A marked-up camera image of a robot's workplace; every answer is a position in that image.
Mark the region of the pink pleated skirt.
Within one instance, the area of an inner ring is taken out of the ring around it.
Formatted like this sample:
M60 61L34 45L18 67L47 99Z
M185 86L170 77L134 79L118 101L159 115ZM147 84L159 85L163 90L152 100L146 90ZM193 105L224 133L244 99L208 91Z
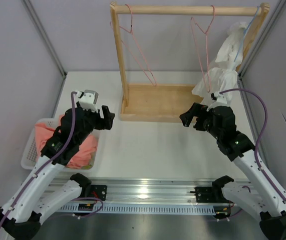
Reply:
M35 143L38 157L46 141L53 136L55 129L56 128L50 127L49 124L43 120L35 124ZM92 156L96 152L97 146L97 139L93 135L87 136L80 145L79 151L67 164L67 167L71 169L86 169L91 165Z

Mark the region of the white garment on hanger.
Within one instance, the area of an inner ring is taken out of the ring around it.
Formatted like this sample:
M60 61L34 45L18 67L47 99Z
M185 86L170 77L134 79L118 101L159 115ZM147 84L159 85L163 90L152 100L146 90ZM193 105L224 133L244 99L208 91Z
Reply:
M209 64L209 76L211 78L210 93L206 91L202 78L192 90L193 95L202 98L201 104L207 106L211 105L213 103L210 96L211 93L225 91L236 86L236 68L242 63L243 48L241 49L236 62L233 61L240 46L243 31L247 25L248 23L246 22L237 22L228 29L228 37L220 47L216 58Z

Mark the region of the floral pastel garment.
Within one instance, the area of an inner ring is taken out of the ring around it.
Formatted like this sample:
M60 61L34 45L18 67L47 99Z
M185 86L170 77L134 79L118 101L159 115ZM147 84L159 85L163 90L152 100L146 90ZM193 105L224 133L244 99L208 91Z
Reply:
M81 169L82 170L90 170L93 167L92 163L89 163L88 165L83 166Z

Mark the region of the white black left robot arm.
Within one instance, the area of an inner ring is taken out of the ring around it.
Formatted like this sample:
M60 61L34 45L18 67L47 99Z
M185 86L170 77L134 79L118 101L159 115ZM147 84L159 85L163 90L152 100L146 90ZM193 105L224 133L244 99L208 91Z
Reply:
M79 152L93 130L110 130L115 114L107 106L92 111L79 105L65 112L53 136L41 150L36 165L15 195L0 207L0 229L16 240L31 240L41 225L59 208L73 200L101 201L91 196L91 180L81 173L51 195L41 198L46 188Z

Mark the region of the right aluminium frame post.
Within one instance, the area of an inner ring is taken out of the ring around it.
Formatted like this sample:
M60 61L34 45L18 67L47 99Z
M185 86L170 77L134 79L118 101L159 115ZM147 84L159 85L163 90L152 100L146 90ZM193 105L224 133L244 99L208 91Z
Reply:
M275 7L270 10L268 3L261 3L259 13L253 18L253 21L248 29L244 39L243 46L243 61L236 70L238 78L242 79L247 69L253 63L254 58L259 53L263 43L267 40L276 21L281 16L286 7L286 0L278 0Z

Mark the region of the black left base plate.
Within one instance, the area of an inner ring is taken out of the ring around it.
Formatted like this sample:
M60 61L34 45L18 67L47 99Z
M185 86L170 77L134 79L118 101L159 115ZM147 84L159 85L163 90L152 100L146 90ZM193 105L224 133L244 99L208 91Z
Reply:
M88 185L84 189L82 189L82 193L80 197L92 197L92 198L98 198L102 201L106 200L107 196L107 186L106 185Z

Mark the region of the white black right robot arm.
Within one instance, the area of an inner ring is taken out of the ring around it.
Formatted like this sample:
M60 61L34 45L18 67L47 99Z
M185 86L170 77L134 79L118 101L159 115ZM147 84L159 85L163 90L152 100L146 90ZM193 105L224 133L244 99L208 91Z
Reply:
M229 158L248 178L257 191L254 195L239 186L228 176L221 177L222 184L211 189L215 201L225 199L237 204L259 222L269 240L286 239L286 190L271 174L260 156L255 155L254 144L236 129L235 115L231 107L208 106L194 103L180 119L188 127L196 118L194 129L206 131L215 139L219 150Z

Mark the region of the white plastic laundry basket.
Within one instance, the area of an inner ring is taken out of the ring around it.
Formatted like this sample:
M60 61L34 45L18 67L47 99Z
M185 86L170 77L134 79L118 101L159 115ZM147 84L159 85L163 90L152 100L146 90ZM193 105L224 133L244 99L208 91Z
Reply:
M61 125L61 118L62 116L59 116L59 118L42 118L37 123L40 121L44 121L45 123L48 123L50 127L56 128ZM99 132L97 130L94 130L90 135L93 135L97 141L99 142ZM95 162L95 157L96 154L98 153L98 146L96 152L92 156L91 163L94 166ZM34 168L35 164L37 163L39 157L37 155L37 149L36 149L36 143L35 143L35 127L32 130L30 137L27 141L26 147L23 152L23 157L21 160L21 166L24 169L31 170ZM90 170L83 170L83 169L73 169L73 168L68 168L65 167L63 169L64 172L80 172L80 173L87 173Z

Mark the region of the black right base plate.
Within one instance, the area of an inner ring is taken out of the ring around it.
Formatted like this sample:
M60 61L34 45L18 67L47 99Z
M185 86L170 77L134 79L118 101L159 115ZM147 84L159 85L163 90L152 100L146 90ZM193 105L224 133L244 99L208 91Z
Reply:
M190 193L195 195L197 203L229 203L221 189L213 186L197 186Z

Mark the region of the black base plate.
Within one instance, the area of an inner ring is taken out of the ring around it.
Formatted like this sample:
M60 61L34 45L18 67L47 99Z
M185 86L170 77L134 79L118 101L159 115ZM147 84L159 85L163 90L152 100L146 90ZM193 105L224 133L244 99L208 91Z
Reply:
M82 189L82 193L80 197L92 197L92 198L98 198L102 201L106 200L107 196L107 186L106 185L88 185L84 189Z
M221 189L213 186L197 186L190 193L195 195L197 203L229 203Z

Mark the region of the left aluminium frame post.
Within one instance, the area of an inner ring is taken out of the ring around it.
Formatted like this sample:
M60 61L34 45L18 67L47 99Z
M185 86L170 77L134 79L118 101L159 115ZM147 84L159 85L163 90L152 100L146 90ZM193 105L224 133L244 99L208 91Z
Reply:
M38 35L40 36L45 48L47 49L51 59L53 60L53 62L55 63L55 66L57 67L58 71L60 72L61 76L63 78L66 77L67 73L64 70L64 67L47 35L47 32L45 30L45 28L43 27L43 24L38 16L38 14L36 13L36 10L32 4L31 0L22 0L21 1L28 16L30 17L33 25L35 26L35 29L38 33Z

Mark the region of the aluminium frame post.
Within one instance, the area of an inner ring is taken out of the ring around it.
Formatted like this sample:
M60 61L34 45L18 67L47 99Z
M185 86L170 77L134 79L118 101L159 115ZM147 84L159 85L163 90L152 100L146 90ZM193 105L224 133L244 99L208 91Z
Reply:
M253 21L248 29L244 39L243 46L243 61L236 70L238 78L242 79L247 69L253 63L254 58L259 53L263 43L267 40L276 21L281 16L286 7L286 0L278 0L275 7L270 10L268 3L261 3L259 13L253 18Z
M60 72L61 76L63 78L66 77L67 73L64 70L64 67L47 35L47 32L45 30L45 28L43 27L43 24L38 16L38 14L36 13L36 10L32 4L31 0L22 0L21 1L28 16L30 17L33 25L35 26L35 29L38 33L38 35L40 36L45 48L47 49L51 59L53 60L53 62L55 63L55 66L57 67L58 71Z

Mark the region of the aluminium mounting rail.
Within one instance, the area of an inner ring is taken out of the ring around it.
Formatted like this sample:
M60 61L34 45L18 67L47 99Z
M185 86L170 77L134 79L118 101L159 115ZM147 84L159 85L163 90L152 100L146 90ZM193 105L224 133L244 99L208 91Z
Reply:
M191 192L195 187L209 187L213 178L197 180L178 179L116 179L89 178L94 185L106 185L106 203L114 204L194 204Z

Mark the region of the wooden clothes rack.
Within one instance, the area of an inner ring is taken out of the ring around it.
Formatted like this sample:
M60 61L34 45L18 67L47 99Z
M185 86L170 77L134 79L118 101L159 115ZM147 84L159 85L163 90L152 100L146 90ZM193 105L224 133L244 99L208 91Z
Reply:
M137 122L165 122L179 121L179 115L187 110L194 102L200 102L201 97L193 95L190 84L155 84L128 83L126 79L123 58L122 40L119 25L119 15L199 15L199 16L246 16L253 17L249 34L245 38L242 48L246 56L256 38L268 12L269 4L262 3L259 7L238 6L156 6L156 5L118 5L110 3L111 27L113 29L117 59L122 84L122 102L120 119Z

